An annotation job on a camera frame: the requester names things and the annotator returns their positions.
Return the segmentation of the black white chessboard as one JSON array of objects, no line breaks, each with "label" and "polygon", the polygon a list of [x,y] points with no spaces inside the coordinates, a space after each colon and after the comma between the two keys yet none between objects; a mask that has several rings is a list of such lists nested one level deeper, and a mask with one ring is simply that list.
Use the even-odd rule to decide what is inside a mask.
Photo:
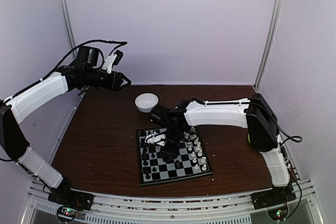
[{"label": "black white chessboard", "polygon": [[[179,156],[172,162],[164,162],[160,154],[161,146],[144,142],[147,135],[164,131],[165,129],[160,128],[136,131],[141,186],[154,186],[213,174],[213,168],[195,129],[192,129],[191,134],[186,133],[184,140],[180,142]],[[142,159],[143,151],[147,154],[146,160]],[[206,162],[201,162],[202,157],[206,157]],[[194,169],[196,164],[199,165],[198,170]],[[202,170],[204,164],[207,166],[205,171]]]}]

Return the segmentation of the black pawn piece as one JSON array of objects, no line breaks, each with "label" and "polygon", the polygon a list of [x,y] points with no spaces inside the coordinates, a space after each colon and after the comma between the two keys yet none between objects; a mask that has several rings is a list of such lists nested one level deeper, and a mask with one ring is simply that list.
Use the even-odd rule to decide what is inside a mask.
[{"label": "black pawn piece", "polygon": [[143,153],[142,153],[142,159],[143,159],[143,160],[146,160],[146,159],[147,159],[147,157],[146,157],[146,156],[147,156],[146,152],[145,152],[145,151],[143,151]]}]

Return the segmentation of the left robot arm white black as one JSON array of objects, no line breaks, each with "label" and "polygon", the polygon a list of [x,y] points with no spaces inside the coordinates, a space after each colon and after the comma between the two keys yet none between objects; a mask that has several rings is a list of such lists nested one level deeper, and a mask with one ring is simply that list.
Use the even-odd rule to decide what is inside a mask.
[{"label": "left robot arm white black", "polygon": [[113,71],[123,57],[114,49],[97,67],[100,49],[81,46],[76,59],[67,66],[59,66],[51,74],[32,84],[25,91],[1,101],[1,147],[10,161],[18,163],[49,187],[64,205],[71,205],[75,192],[65,186],[65,178],[32,149],[20,129],[20,124],[30,114],[52,99],[73,89],[83,91],[88,87],[120,91],[131,81],[122,73]]}]

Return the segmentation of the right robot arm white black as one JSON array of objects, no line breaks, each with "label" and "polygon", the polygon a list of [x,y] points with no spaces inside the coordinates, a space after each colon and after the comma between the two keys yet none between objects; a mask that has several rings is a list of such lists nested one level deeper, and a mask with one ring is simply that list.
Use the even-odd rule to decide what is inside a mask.
[{"label": "right robot arm white black", "polygon": [[232,101],[182,100],[169,109],[157,104],[150,112],[150,121],[165,131],[145,138],[149,144],[161,146],[168,159],[177,157],[177,146],[185,134],[200,125],[236,126],[248,130],[252,148],[263,156],[275,188],[269,192],[272,203],[279,204],[289,196],[290,174],[281,151],[277,117],[260,93],[251,98]]}]

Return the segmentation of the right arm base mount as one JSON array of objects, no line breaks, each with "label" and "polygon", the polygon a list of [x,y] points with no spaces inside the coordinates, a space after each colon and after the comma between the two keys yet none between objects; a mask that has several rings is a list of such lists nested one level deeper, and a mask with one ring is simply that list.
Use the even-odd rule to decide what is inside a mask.
[{"label": "right arm base mount", "polygon": [[273,187],[270,190],[251,194],[254,209],[266,209],[268,217],[276,222],[285,221],[289,216],[290,201],[295,200],[296,193],[291,185]]}]

